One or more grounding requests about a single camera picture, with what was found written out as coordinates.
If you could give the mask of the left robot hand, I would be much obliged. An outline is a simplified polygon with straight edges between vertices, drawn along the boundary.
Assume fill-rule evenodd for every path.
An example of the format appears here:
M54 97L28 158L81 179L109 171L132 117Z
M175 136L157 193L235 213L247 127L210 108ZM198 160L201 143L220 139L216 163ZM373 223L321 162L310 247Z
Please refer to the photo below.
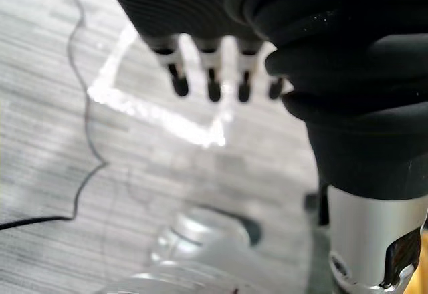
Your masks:
M117 0L147 42L246 31L275 47L314 151L336 293L403 293L427 218L427 0Z

